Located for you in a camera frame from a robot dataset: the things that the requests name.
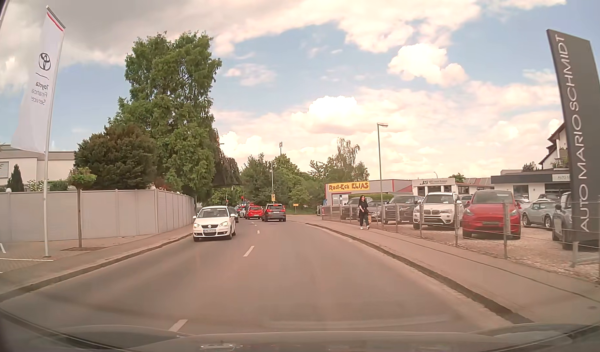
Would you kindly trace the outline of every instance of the yellow sign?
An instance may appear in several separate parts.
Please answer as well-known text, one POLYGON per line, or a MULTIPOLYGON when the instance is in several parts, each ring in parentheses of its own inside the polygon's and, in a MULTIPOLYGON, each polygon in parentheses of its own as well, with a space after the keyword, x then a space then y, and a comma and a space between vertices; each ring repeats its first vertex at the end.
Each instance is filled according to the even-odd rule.
POLYGON ((352 190, 369 190, 369 181, 329 183, 328 184, 329 192, 352 191, 352 190))

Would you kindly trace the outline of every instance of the white volkswagen polo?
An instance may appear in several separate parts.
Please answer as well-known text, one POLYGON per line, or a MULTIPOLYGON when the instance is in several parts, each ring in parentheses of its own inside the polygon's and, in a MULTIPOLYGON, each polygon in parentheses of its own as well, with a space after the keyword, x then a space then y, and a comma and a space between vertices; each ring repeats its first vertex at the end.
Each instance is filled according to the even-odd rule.
POLYGON ((224 237, 232 239, 235 236, 235 216, 228 207, 217 205, 204 207, 194 216, 194 242, 206 237, 224 237))

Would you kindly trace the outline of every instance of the red car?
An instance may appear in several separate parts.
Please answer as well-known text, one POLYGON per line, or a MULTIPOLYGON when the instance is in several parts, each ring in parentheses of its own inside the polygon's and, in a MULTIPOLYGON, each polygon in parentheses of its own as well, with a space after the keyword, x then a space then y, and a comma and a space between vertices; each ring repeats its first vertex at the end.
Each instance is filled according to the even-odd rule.
POLYGON ((463 212, 463 237, 471 238, 474 232, 503 233, 503 203, 508 204, 508 215, 511 221, 511 235, 521 237, 520 207, 513 199, 513 193, 505 190, 479 190, 471 201, 468 200, 463 212))
POLYGON ((263 208, 258 205, 251 205, 246 212, 246 219, 260 219, 263 216, 263 208))

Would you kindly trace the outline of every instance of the tree trunk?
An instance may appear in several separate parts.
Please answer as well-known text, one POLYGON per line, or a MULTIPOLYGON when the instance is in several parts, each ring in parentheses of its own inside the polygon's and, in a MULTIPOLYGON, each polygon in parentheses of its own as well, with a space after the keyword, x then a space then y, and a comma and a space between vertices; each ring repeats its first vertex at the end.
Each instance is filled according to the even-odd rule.
POLYGON ((79 221, 79 248, 83 247, 83 231, 80 226, 80 188, 76 189, 76 210, 79 221))

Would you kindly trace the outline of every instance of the gray fence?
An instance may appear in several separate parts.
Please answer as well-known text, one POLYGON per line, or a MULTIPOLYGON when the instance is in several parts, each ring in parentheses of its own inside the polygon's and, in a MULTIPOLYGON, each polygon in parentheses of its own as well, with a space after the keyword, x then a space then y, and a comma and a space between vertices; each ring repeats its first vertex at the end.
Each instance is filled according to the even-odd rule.
MULTIPOLYGON (((0 193, 0 242, 44 240, 41 192, 0 193)), ((76 191, 48 192, 49 240, 78 238, 76 191)), ((84 239, 158 234, 190 224, 194 199, 163 190, 93 190, 81 194, 84 239)))

